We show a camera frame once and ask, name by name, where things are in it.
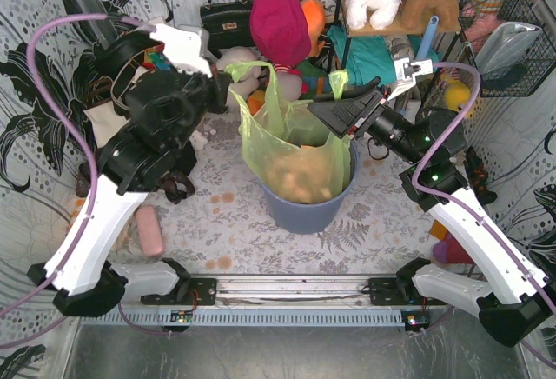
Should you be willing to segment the green trash bag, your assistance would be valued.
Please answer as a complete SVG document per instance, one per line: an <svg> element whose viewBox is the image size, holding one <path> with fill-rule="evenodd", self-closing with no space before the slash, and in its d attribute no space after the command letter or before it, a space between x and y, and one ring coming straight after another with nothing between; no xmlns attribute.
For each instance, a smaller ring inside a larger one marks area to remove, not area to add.
<svg viewBox="0 0 556 379"><path fill-rule="evenodd" d="M240 72L235 69L243 65L259 65L261 70L269 73L272 64L255 61L238 63L237 66L229 65L225 72L231 75L232 81L240 75ZM272 156L287 155L301 146L310 146L325 147L338 154L342 153L344 180L341 192L347 187L351 169L350 141L347 136L345 138L335 136L308 110L311 100L280 99L274 72L271 72L271 78L268 79L264 102L256 112L249 107L248 100L245 101L237 94L235 100L239 105L241 116L239 133L242 138L242 158L264 184L263 174Z"/></svg>

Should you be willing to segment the blue trash bin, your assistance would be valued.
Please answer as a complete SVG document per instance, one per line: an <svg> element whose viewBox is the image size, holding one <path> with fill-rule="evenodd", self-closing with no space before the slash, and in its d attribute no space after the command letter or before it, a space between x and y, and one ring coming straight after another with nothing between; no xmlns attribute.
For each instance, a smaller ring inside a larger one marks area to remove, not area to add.
<svg viewBox="0 0 556 379"><path fill-rule="evenodd" d="M359 172L359 153L354 143L351 143L349 152L349 183L338 196L324 203L292 203L278 197L263 182L258 181L264 192L268 213L278 227L298 235L312 235L322 232L335 219Z"/></svg>

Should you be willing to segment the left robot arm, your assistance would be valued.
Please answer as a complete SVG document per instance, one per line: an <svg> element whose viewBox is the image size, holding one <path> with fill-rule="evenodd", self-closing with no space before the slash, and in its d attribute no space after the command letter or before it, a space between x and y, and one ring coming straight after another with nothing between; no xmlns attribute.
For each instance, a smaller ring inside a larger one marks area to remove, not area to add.
<svg viewBox="0 0 556 379"><path fill-rule="evenodd" d="M89 167L90 188L60 249L30 266L35 283L50 282L54 306L65 316L99 317L122 301L176 303L191 276L171 258L151 264L110 263L123 226L171 172L194 166L189 139L206 112L226 111L230 75L154 70L128 90L130 120Z"/></svg>

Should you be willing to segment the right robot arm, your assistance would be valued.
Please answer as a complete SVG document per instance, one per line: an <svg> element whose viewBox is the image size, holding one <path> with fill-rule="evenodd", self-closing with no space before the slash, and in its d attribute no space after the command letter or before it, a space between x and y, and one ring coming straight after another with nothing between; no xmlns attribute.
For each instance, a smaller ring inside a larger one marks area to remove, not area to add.
<svg viewBox="0 0 556 379"><path fill-rule="evenodd" d="M410 123L387 106L378 83L338 101L321 96L308 110L335 136L369 134L409 162L400 173L407 196L447 229L485 277L474 280L417 258L396 274L399 298L452 305L477 317L496 342L516 345L553 314L555 281L495 226L451 162L466 146L457 113L439 109Z"/></svg>

